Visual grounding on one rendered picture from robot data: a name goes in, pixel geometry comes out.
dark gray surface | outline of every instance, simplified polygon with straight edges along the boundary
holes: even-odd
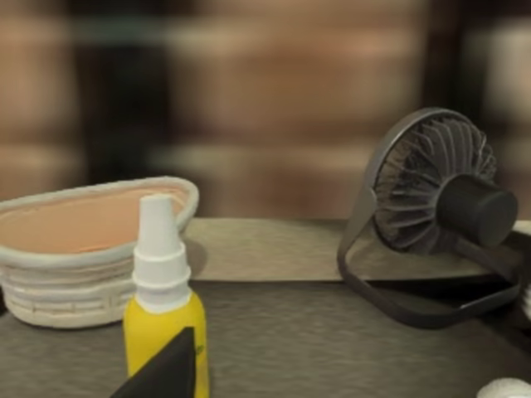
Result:
[[[398,325],[341,284],[201,283],[213,398],[473,398],[531,361],[478,321]],[[121,328],[77,332],[0,318],[0,396],[107,397],[124,381]]]

fan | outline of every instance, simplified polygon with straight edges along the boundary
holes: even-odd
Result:
[[[485,135],[462,114],[422,109],[407,116],[378,145],[366,169],[338,250],[345,282],[388,316],[417,328],[450,326],[516,299],[518,275],[485,250],[507,238],[518,212],[515,195],[494,184],[495,171]],[[348,270],[348,251],[370,222],[392,250],[457,252],[511,286],[448,313],[404,308]]]

spray bottle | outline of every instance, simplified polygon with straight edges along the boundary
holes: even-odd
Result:
[[[191,327],[196,351],[194,398],[208,398],[205,311],[188,286],[191,271],[172,204],[166,194],[140,199],[133,272],[137,290],[124,315],[128,374],[133,376],[184,328]]]

white woven basket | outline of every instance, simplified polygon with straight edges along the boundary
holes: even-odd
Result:
[[[23,322],[84,328],[119,321],[134,292],[132,254],[139,198],[174,197],[184,231],[197,209],[191,182],[156,177],[0,203],[0,280],[7,309]]]

black pointed object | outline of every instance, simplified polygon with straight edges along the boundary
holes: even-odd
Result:
[[[193,328],[184,328],[110,398],[193,398],[195,382]]]
[[[485,134],[462,114],[430,108],[401,120],[369,161],[339,244],[344,282],[390,318],[414,328],[445,328],[514,301],[521,267],[501,264],[485,249],[507,238],[518,213],[514,194],[494,184],[495,169]],[[445,313],[403,307],[347,265],[350,249],[369,224],[391,250],[457,253],[494,272],[509,287]]]

